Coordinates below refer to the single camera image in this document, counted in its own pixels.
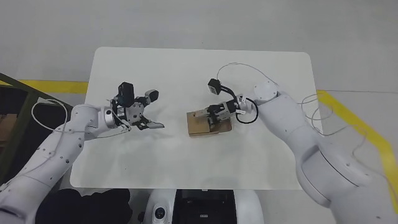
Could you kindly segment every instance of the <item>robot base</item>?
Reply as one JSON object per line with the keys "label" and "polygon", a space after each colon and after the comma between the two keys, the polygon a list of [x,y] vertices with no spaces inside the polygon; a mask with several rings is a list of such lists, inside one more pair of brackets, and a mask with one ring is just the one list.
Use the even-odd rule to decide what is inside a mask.
{"label": "robot base", "polygon": [[155,189],[143,224],[264,224],[262,208],[253,190]]}

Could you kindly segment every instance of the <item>wire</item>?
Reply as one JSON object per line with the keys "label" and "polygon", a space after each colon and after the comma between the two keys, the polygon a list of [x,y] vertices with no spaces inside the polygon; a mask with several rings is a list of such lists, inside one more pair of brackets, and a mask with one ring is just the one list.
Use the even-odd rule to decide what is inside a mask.
{"label": "wire", "polygon": [[[58,129],[52,129],[52,128],[50,128],[50,127],[48,127],[48,126],[42,124],[39,120],[37,120],[37,118],[36,118],[36,116],[35,116],[35,114],[34,114],[33,111],[34,111],[35,107],[36,107],[38,104],[43,103],[43,102],[45,102],[45,101],[49,101],[49,102],[52,102],[52,103],[58,103],[58,104],[59,104],[60,106],[62,106],[63,109],[65,110],[65,121],[64,121],[64,123],[63,123],[62,131],[60,131],[60,130],[58,130]],[[38,102],[36,102],[36,103],[33,105],[32,109],[30,110],[30,113],[31,113],[31,115],[32,115],[32,118],[37,122],[37,124],[41,125],[41,126],[44,127],[45,129],[48,129],[48,130],[50,130],[50,131],[53,131],[53,132],[56,132],[56,133],[85,133],[85,131],[65,131],[65,126],[66,126],[66,123],[67,123],[67,121],[68,121],[68,110],[67,110],[67,108],[66,108],[61,102],[59,102],[58,100],[46,99],[46,100],[38,101]]]}
{"label": "wire", "polygon": [[[298,103],[298,104],[301,105],[301,107],[302,107],[304,104],[307,104],[307,103],[310,103],[310,102],[313,102],[313,101],[318,100],[318,99],[314,99],[314,100],[310,100],[310,101],[304,102],[304,100],[306,100],[307,98],[312,97],[312,96],[315,96],[315,95],[310,95],[310,96],[305,97],[305,98],[302,100],[302,102],[301,102],[301,103]],[[332,113],[331,113],[329,116],[327,116],[326,118],[329,118],[329,117],[333,114],[333,108],[331,108],[331,110],[332,110]],[[323,119],[326,119],[326,118],[323,118],[323,119],[314,119],[315,113],[316,113],[317,111],[319,111],[319,108],[317,108],[317,109],[312,113],[312,116],[311,116],[311,118],[310,118],[310,119],[311,119],[311,125],[312,125],[312,128],[313,128],[317,133],[319,133],[319,134],[322,135],[322,136],[326,136],[326,137],[327,137],[327,136],[332,136],[332,135],[334,135],[334,134],[336,134],[336,133],[339,133],[340,131],[342,131],[342,130],[348,128],[348,127],[352,127],[352,128],[353,128],[353,127],[357,127],[357,128],[359,128],[359,129],[362,130],[362,132],[364,133],[364,134],[363,134],[363,140],[361,141],[360,144],[358,144],[358,145],[352,150],[351,155],[352,155],[352,157],[353,157],[359,164],[361,164],[363,167],[367,168],[368,170],[370,170],[370,171],[374,172],[375,174],[380,175],[382,178],[384,178],[384,179],[387,181],[387,184],[388,184],[389,188],[391,189],[392,193],[394,194],[395,201],[398,202],[397,192],[396,192],[395,188],[393,187],[391,181],[390,181],[383,173],[381,173],[381,172],[377,171],[376,169],[373,169],[372,167],[370,167],[370,166],[368,166],[367,164],[365,164],[365,163],[364,163],[360,158],[358,158],[358,157],[356,156],[356,154],[355,154],[355,152],[356,152],[357,150],[359,150],[359,149],[365,144],[365,142],[367,141],[366,137],[368,136],[368,132],[367,132],[365,129],[363,129],[362,127],[360,127],[360,126],[358,126],[358,125],[356,125],[356,124],[349,124],[349,125],[347,125],[347,126],[345,126],[345,127],[343,127],[343,128],[340,128],[339,130],[334,131],[334,132],[329,133],[329,134],[321,133],[321,132],[319,131],[319,129],[315,127],[314,121],[315,121],[315,120],[323,120]]]}
{"label": "wire", "polygon": [[309,101],[306,101],[306,102],[304,102],[304,101],[305,101],[306,99],[308,99],[308,98],[310,98],[310,97],[314,97],[314,96],[318,96],[318,95],[317,95],[317,94],[308,95],[307,97],[305,97],[305,98],[301,101],[301,103],[297,103],[297,104],[300,105],[301,110],[304,112],[305,117],[306,117],[307,119],[311,119],[311,120],[314,120],[314,121],[321,121],[321,120],[324,120],[324,119],[327,119],[327,118],[332,117],[333,114],[335,113],[335,112],[333,111],[333,107],[330,107],[330,108],[331,108],[331,113],[330,113],[328,116],[324,117],[324,118],[315,119],[315,118],[311,118],[311,117],[307,116],[306,112],[305,112],[304,109],[303,109],[303,105],[308,104],[308,103],[311,103],[311,102],[314,102],[314,101],[317,101],[317,100],[318,100],[318,97],[315,98],[314,100],[309,100]]}
{"label": "wire", "polygon": [[[65,120],[64,120],[64,122],[63,122],[62,131],[55,130],[55,129],[52,129],[52,128],[48,127],[48,126],[45,126],[45,125],[42,124],[40,121],[38,121],[37,118],[35,117],[35,114],[34,114],[34,112],[33,112],[33,111],[34,111],[34,108],[35,108],[38,104],[43,103],[43,102],[45,102],[45,101],[52,102],[52,103],[58,103],[58,104],[59,104],[60,106],[62,106],[62,108],[65,110]],[[49,130],[51,130],[51,131],[61,133],[60,138],[59,138],[59,140],[58,140],[57,146],[55,146],[55,149],[54,149],[53,151],[51,151],[51,156],[50,156],[50,157],[48,157],[48,158],[47,158],[46,160],[44,160],[41,164],[39,164],[38,166],[34,167],[33,169],[30,169],[30,170],[28,170],[28,171],[25,171],[25,172],[22,173],[22,174],[17,174],[15,177],[13,177],[12,179],[10,179],[8,182],[5,183],[6,187],[5,187],[4,189],[6,189],[6,188],[8,187],[8,185],[9,185],[15,178],[20,177],[20,176],[23,176],[23,175],[26,175],[26,174],[32,172],[33,170],[36,170],[37,168],[39,168],[39,167],[41,167],[43,164],[45,164],[48,160],[50,160],[51,158],[53,158],[53,157],[55,156],[55,154],[57,153],[56,150],[58,149],[59,144],[61,143],[63,134],[64,134],[64,133],[68,133],[68,132],[65,131],[65,126],[67,125],[67,122],[68,122],[68,110],[67,110],[67,108],[65,107],[65,105],[63,105],[63,104],[62,104],[61,102],[59,102],[58,100],[53,100],[53,99],[40,100],[40,101],[36,102],[36,103],[33,105],[33,107],[32,107],[32,109],[31,109],[30,113],[31,113],[31,115],[32,115],[32,118],[37,122],[37,124],[41,125],[41,126],[44,127],[45,129],[49,129]]]}
{"label": "wire", "polygon": [[360,126],[358,126],[358,127],[359,127],[360,129],[362,129],[362,130],[365,132],[365,135],[363,135],[363,140],[362,140],[362,142],[361,142],[360,144],[358,144],[358,145],[353,149],[353,151],[351,152],[352,157],[353,157],[358,163],[360,163],[363,167],[365,167],[365,168],[367,168],[368,170],[370,170],[370,171],[376,173],[377,175],[380,175],[381,177],[383,177],[383,178],[387,181],[388,186],[390,187],[392,193],[394,194],[395,201],[398,202],[397,192],[396,192],[395,188],[392,186],[391,181],[390,181],[383,173],[380,173],[380,172],[378,172],[376,169],[373,169],[372,167],[366,165],[361,159],[359,159],[359,158],[355,155],[355,152],[356,152],[358,149],[360,149],[360,148],[365,144],[365,142],[366,142],[366,137],[368,136],[368,133],[366,132],[366,130],[364,130],[364,129],[361,128]]}
{"label": "wire", "polygon": [[109,136],[97,137],[97,139],[99,139],[99,138],[110,138],[110,137],[115,137],[115,136],[117,136],[117,135],[120,135],[120,134],[123,134],[123,133],[128,133],[129,131],[131,131],[131,126],[128,125],[128,124],[125,124],[125,123],[123,122],[123,120],[121,120],[121,119],[119,118],[119,116],[117,116],[117,114],[113,111],[111,100],[109,100],[109,99],[106,99],[106,100],[109,101],[109,106],[111,107],[111,111],[112,111],[113,116],[116,117],[116,118],[123,124],[123,126],[127,129],[127,131],[121,131],[120,133],[116,133],[116,134],[109,135]]}
{"label": "wire", "polygon": [[250,102],[254,105],[254,107],[256,107],[256,117],[254,118],[254,120],[248,121],[248,122],[244,122],[244,121],[241,121],[241,120],[239,119],[237,113],[235,113],[235,115],[236,115],[236,120],[238,120],[239,123],[242,123],[242,124],[251,124],[251,123],[254,123],[254,122],[258,119],[258,117],[259,117],[259,107],[257,106],[256,102],[254,102],[254,100],[249,99],[249,98],[246,98],[246,99],[247,99],[248,101],[250,101]]}
{"label": "wire", "polygon": [[231,65],[242,65],[242,66],[247,66],[247,67],[253,68],[253,69],[257,70],[258,72],[260,72],[262,75],[264,75],[268,80],[272,81],[275,85],[279,86],[278,83],[276,83],[273,79],[269,78],[265,73],[263,73],[263,72],[262,72],[261,70],[259,70],[258,68],[253,67],[253,66],[251,66],[251,65],[249,65],[249,64],[241,63],[241,62],[230,62],[230,63],[228,63],[228,64],[222,66],[222,67],[218,70],[218,72],[217,72],[217,77],[216,77],[217,80],[218,80],[218,74],[220,73],[221,69],[223,69],[223,68],[225,68],[225,67],[227,67],[227,66],[231,66]]}

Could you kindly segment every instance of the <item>white cable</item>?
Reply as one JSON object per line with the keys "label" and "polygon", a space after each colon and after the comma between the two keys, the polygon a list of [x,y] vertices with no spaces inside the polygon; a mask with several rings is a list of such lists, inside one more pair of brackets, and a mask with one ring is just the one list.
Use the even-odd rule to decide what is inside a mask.
{"label": "white cable", "polygon": [[[62,106],[63,109],[65,110],[65,122],[63,123],[62,131],[59,131],[59,130],[57,130],[57,129],[52,129],[52,128],[48,127],[48,126],[45,126],[45,125],[42,124],[39,120],[37,120],[37,118],[35,117],[35,114],[33,113],[33,110],[35,109],[35,107],[36,107],[38,104],[43,103],[43,102],[45,102],[45,101],[49,101],[49,102],[52,102],[52,103],[56,102],[56,103],[58,103],[60,106]],[[41,126],[44,127],[45,129],[48,129],[48,130],[50,130],[50,131],[53,131],[53,132],[56,132],[56,133],[85,133],[85,131],[74,131],[74,130],[69,131],[69,132],[68,132],[68,131],[65,131],[65,126],[66,126],[66,123],[68,122],[68,110],[67,110],[67,108],[66,108],[61,102],[59,102],[58,100],[46,99],[46,100],[38,101],[38,102],[36,102],[36,104],[33,105],[32,109],[30,110],[30,113],[31,113],[31,115],[32,115],[32,118],[37,122],[37,124],[41,125]]]}
{"label": "white cable", "polygon": [[261,70],[259,70],[258,68],[253,67],[253,66],[251,66],[251,65],[249,65],[249,64],[240,63],[240,62],[230,62],[230,63],[228,63],[228,64],[222,66],[222,67],[218,70],[218,72],[217,72],[217,77],[216,77],[217,80],[218,80],[218,74],[220,73],[221,69],[223,69],[223,68],[225,68],[225,67],[227,67],[227,66],[230,66],[230,65],[242,65],[242,66],[247,66],[247,67],[253,68],[253,69],[257,70],[258,72],[260,72],[262,75],[264,75],[268,80],[272,81],[275,85],[279,86],[278,83],[276,83],[274,80],[272,80],[271,78],[269,78],[265,73],[263,73],[263,72],[262,72]]}
{"label": "white cable", "polygon": [[[35,108],[38,104],[43,103],[43,102],[45,102],[45,101],[52,102],[52,103],[56,102],[56,103],[58,103],[60,106],[62,106],[63,109],[65,110],[65,120],[64,120],[64,122],[63,122],[62,131],[54,130],[54,129],[52,129],[52,128],[49,128],[48,126],[45,126],[45,125],[42,124],[40,121],[38,121],[37,118],[35,117],[35,114],[33,113],[34,108]],[[10,179],[8,182],[5,183],[7,186],[8,186],[15,178],[20,177],[20,176],[23,176],[23,175],[26,175],[26,174],[32,172],[33,170],[36,170],[37,168],[39,168],[40,166],[42,166],[43,164],[45,164],[48,160],[50,160],[51,158],[53,158],[53,156],[55,156],[55,154],[56,154],[56,150],[58,149],[59,144],[61,143],[63,134],[64,134],[64,133],[67,133],[67,132],[65,132],[65,126],[67,125],[67,122],[68,122],[68,110],[67,110],[67,108],[65,107],[65,105],[63,105],[63,104],[62,104],[61,102],[59,102],[58,100],[46,99],[46,100],[38,101],[38,102],[36,102],[36,104],[33,105],[32,109],[30,110],[30,113],[32,114],[32,118],[37,122],[37,124],[43,126],[45,129],[49,129],[49,130],[51,130],[51,131],[55,131],[55,132],[61,133],[60,139],[58,140],[57,146],[55,146],[54,151],[51,152],[52,155],[51,155],[50,157],[48,157],[48,158],[47,158],[46,160],[44,160],[41,164],[39,164],[38,166],[34,167],[33,169],[30,169],[30,170],[28,170],[28,171],[25,171],[25,172],[22,173],[22,174],[17,174],[15,177],[13,177],[12,179]]]}
{"label": "white cable", "polygon": [[[315,101],[315,100],[311,100],[311,101],[307,101],[306,103],[304,103],[304,100],[307,99],[307,98],[309,98],[309,97],[311,97],[311,96],[313,96],[313,95],[310,95],[310,96],[305,97],[305,98],[303,99],[301,105],[306,104],[306,103],[309,103],[309,102]],[[312,125],[312,128],[313,128],[317,133],[319,133],[319,134],[322,135],[322,136],[332,136],[332,135],[334,135],[334,134],[336,134],[336,133],[339,133],[340,131],[346,129],[347,127],[352,127],[352,128],[353,128],[353,127],[357,127],[357,128],[359,128],[359,129],[362,129],[362,131],[364,132],[363,140],[362,140],[362,142],[361,142],[360,144],[358,144],[358,145],[353,149],[353,151],[351,152],[351,155],[352,155],[352,157],[353,157],[358,163],[360,163],[363,167],[365,167],[365,168],[367,168],[368,170],[374,172],[375,174],[380,175],[381,177],[383,177],[383,178],[387,181],[387,183],[388,183],[388,185],[389,185],[389,188],[391,189],[392,193],[394,194],[395,201],[398,202],[397,192],[395,191],[395,188],[392,186],[391,181],[390,181],[383,173],[380,173],[380,172],[378,172],[376,169],[373,169],[372,167],[366,165],[366,164],[365,164],[360,158],[358,158],[358,157],[356,156],[356,154],[355,154],[355,152],[356,152],[358,149],[360,149],[360,148],[364,145],[364,143],[366,142],[366,140],[367,140],[366,137],[368,136],[368,132],[367,132],[365,129],[363,129],[362,127],[360,127],[360,126],[358,126],[358,125],[356,125],[356,124],[350,124],[350,125],[347,125],[347,126],[345,126],[345,127],[343,127],[343,128],[340,128],[339,130],[334,131],[334,132],[329,133],[329,134],[321,133],[321,132],[319,131],[319,129],[316,128],[315,125],[314,125],[314,123],[313,123],[315,120],[317,120],[317,119],[314,119],[314,118],[313,118],[313,117],[315,116],[315,113],[316,113],[317,111],[319,111],[319,108],[317,108],[317,109],[312,113],[312,116],[311,116],[311,118],[310,118],[310,119],[311,119],[311,125]]]}
{"label": "white cable", "polygon": [[[121,119],[119,118],[119,116],[117,116],[117,114],[113,111],[113,109],[112,109],[112,104],[111,104],[111,100],[108,100],[108,99],[106,99],[106,100],[109,101],[109,105],[110,105],[110,107],[111,107],[111,111],[112,111],[113,116],[115,116],[118,120],[120,120],[120,122],[124,123],[123,120],[121,120]],[[98,138],[98,139],[99,139],[99,138],[110,138],[110,137],[114,137],[114,136],[117,136],[117,135],[120,135],[120,134],[123,134],[123,133],[128,133],[129,131],[131,131],[131,126],[130,126],[130,125],[125,124],[125,123],[124,123],[124,125],[125,125],[125,127],[127,128],[127,131],[122,131],[122,132],[120,132],[120,133],[116,133],[116,134],[113,134],[113,135],[103,136],[103,137],[97,137],[97,138]]]}
{"label": "white cable", "polygon": [[314,101],[317,101],[317,100],[318,100],[318,97],[315,98],[314,100],[309,100],[309,101],[306,101],[306,102],[304,102],[304,101],[305,101],[306,99],[308,99],[308,98],[310,98],[310,97],[314,97],[314,96],[318,96],[318,95],[317,95],[317,94],[308,95],[307,97],[305,97],[305,98],[301,101],[301,103],[298,103],[298,104],[300,105],[300,107],[301,107],[301,110],[304,112],[305,117],[306,117],[307,119],[314,120],[314,121],[321,121],[321,120],[324,120],[324,119],[327,119],[327,118],[332,117],[332,116],[333,116],[333,113],[334,113],[333,108],[331,108],[330,114],[329,114],[328,116],[324,117],[324,118],[315,119],[315,118],[311,118],[311,117],[307,116],[307,114],[305,113],[305,111],[304,111],[304,109],[303,109],[303,105],[308,104],[308,103],[311,103],[311,102],[314,102]]}
{"label": "white cable", "polygon": [[377,175],[380,175],[381,177],[383,177],[383,178],[387,181],[388,186],[390,187],[392,193],[394,194],[394,198],[395,198],[396,202],[398,202],[397,192],[396,192],[395,188],[392,186],[391,181],[390,181],[383,173],[380,173],[380,172],[378,172],[376,169],[373,169],[372,167],[366,165],[361,159],[359,159],[359,158],[355,155],[355,152],[356,152],[358,149],[360,149],[360,148],[365,144],[365,142],[366,142],[366,137],[368,136],[368,133],[367,133],[364,129],[362,129],[362,130],[365,132],[365,135],[363,135],[363,140],[362,140],[362,142],[361,142],[360,144],[358,144],[358,145],[353,149],[353,151],[351,152],[351,155],[352,155],[353,158],[354,158],[358,163],[360,163],[363,167],[365,167],[365,168],[367,168],[368,170],[370,170],[370,171],[376,173]]}

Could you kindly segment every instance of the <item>black cloth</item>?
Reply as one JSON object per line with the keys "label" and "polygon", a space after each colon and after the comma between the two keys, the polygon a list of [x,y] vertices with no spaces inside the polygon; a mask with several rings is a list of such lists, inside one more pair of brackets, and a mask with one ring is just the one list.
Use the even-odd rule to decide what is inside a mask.
{"label": "black cloth", "polygon": [[74,189],[49,195],[36,213],[36,224],[126,224],[132,210],[128,189],[111,189],[82,197]]}

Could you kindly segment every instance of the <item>black panel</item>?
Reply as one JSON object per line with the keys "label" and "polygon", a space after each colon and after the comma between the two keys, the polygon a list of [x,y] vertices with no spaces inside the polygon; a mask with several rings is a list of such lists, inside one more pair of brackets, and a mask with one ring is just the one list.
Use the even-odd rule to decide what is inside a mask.
{"label": "black panel", "polygon": [[0,87],[0,114],[19,114],[27,92],[18,88]]}
{"label": "black panel", "polygon": [[237,224],[233,190],[177,190],[172,224]]}

